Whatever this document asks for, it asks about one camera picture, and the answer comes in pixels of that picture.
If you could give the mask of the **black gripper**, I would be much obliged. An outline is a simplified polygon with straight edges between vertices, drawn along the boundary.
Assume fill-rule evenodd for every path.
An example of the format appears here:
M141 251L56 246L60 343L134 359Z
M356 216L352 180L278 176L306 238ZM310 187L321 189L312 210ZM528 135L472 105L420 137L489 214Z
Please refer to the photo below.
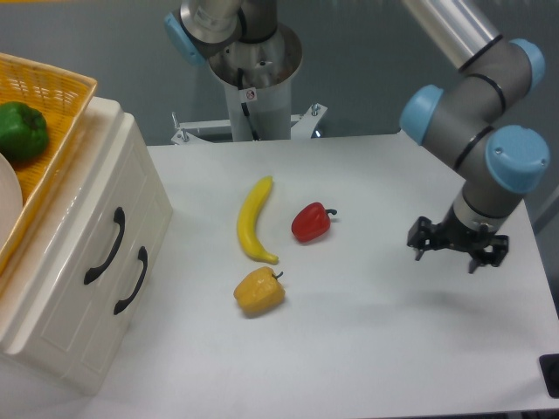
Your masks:
M478 223L470 228L455 213L447 213L439 224L420 216L408 231L407 246L415 251L416 261L427 251L450 249L466 252L471 257L468 272L474 274L479 267L501 265L508 254L509 237L495 235L487 223Z

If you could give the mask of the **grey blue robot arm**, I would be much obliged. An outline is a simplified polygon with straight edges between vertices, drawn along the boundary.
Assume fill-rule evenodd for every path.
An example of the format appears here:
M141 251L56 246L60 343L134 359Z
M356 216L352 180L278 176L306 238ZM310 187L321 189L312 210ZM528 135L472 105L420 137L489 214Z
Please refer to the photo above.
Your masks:
M470 269L499 266L508 252L500 227L549 165L549 147L519 126L494 128L542 80L545 59L508 40L469 1L408 1L405 8L462 74L451 91L428 85L407 102L402 131L465 183L441 223L420 217L407 244L422 257L449 249ZM236 141L306 138L291 121L291 81L302 61L296 34L274 1L185 1L164 20L171 43L192 65L208 65L224 87Z

